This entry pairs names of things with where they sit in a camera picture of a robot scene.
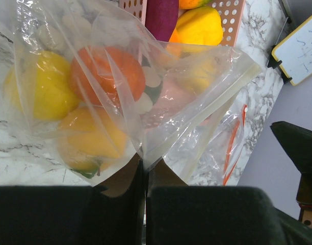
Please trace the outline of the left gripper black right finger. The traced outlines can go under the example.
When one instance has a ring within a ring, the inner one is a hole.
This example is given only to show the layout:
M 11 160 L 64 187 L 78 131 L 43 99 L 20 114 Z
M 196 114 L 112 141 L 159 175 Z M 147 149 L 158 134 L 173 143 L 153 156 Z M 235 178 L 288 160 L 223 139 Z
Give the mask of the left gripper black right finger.
M 189 186 L 164 161 L 148 174 L 147 244 L 312 244 L 312 229 L 258 188 Z

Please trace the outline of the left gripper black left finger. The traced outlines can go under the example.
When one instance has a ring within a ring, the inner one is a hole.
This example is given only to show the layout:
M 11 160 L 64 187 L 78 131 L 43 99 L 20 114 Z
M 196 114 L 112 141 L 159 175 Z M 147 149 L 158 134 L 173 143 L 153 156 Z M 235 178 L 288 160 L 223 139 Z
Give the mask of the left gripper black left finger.
M 141 244 L 143 167 L 91 186 L 0 186 L 0 244 Z

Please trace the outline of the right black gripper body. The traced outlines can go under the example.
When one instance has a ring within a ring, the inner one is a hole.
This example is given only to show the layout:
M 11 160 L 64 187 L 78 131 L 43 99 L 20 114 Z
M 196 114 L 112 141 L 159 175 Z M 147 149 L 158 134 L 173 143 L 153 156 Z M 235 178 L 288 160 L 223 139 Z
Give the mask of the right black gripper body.
M 270 126 L 279 144 L 301 173 L 296 201 L 299 221 L 312 229 L 312 131 L 286 121 Z

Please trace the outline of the clear zip top bag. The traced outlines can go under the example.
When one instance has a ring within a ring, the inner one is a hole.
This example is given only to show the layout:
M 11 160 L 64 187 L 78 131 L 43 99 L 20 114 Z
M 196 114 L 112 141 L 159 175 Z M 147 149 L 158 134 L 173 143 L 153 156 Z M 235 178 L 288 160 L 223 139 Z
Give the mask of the clear zip top bag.
M 101 103 L 92 104 L 77 82 L 84 97 L 78 97 L 77 108 L 88 107 L 98 124 L 101 120 L 95 108 L 103 108 L 127 136 L 123 157 L 93 178 L 86 178 L 91 183 L 117 173 L 134 155 L 142 158 L 145 170 L 153 169 L 181 137 L 236 97 L 260 72 L 246 53 L 229 46 L 179 43 L 181 54 L 174 56 L 167 50 L 168 42 L 156 40 L 136 17 L 109 2 L 7 1 L 6 6 L 14 62 L 3 85 L 4 106 L 18 139 L 43 145 L 67 167 L 57 150 L 58 138 L 65 135 L 58 130 L 64 118 L 46 121 L 33 117 L 35 83 L 26 80 L 27 72 L 35 68 L 43 51 L 62 56 L 70 66 L 72 59 L 77 59 Z M 142 66 L 146 86 L 139 100 L 133 99 L 127 79 L 109 54 L 119 106 L 77 54 L 83 47 L 108 46 L 130 53 Z

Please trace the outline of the orange toy pumpkin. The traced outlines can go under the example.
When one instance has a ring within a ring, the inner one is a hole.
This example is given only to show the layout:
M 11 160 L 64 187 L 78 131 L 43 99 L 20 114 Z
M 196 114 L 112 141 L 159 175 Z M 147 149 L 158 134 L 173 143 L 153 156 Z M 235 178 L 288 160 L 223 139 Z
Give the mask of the orange toy pumpkin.
M 116 65 L 127 79 L 133 99 L 139 100 L 145 90 L 145 75 L 142 66 L 138 60 L 130 53 L 122 51 L 114 46 L 106 48 L 81 48 L 78 53 L 88 71 L 92 73 L 99 85 L 116 105 L 120 105 L 118 93 L 114 83 L 114 78 L 111 72 L 111 67 L 108 62 L 107 54 L 115 61 Z M 92 86 L 89 84 L 83 69 L 81 68 L 77 59 L 72 59 L 70 66 L 70 89 L 81 99 L 84 97 L 77 84 L 80 82 L 85 90 L 90 102 L 94 105 L 100 106 L 101 103 L 94 92 Z

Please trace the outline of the yellow toy lemon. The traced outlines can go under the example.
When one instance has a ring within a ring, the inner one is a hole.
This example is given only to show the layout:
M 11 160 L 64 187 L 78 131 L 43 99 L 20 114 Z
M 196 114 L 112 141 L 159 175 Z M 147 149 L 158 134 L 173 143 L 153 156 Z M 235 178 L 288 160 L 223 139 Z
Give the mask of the yellow toy lemon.
M 26 80 L 35 83 L 33 117 L 56 121 L 79 106 L 80 99 L 69 86 L 70 63 L 62 56 L 43 51 Z

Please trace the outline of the pink plastic basket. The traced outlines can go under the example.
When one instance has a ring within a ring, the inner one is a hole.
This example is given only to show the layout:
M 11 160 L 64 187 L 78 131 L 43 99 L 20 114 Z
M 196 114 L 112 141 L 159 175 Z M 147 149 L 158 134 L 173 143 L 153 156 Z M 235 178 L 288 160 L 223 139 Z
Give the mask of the pink plastic basket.
M 211 1 L 206 6 L 216 9 L 220 14 L 223 29 L 223 38 L 220 45 L 234 46 L 240 27 L 244 1 Z M 134 15 L 145 26 L 147 1 L 120 1 L 119 7 Z M 187 11 L 189 10 L 179 8 L 178 18 Z

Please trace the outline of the purple toy sweet potato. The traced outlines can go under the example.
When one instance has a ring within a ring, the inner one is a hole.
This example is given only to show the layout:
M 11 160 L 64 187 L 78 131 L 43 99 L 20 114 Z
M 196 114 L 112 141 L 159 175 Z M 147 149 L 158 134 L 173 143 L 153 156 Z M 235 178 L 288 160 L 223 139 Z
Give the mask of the purple toy sweet potato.
M 168 42 L 177 23 L 179 0 L 148 0 L 145 26 L 158 41 Z

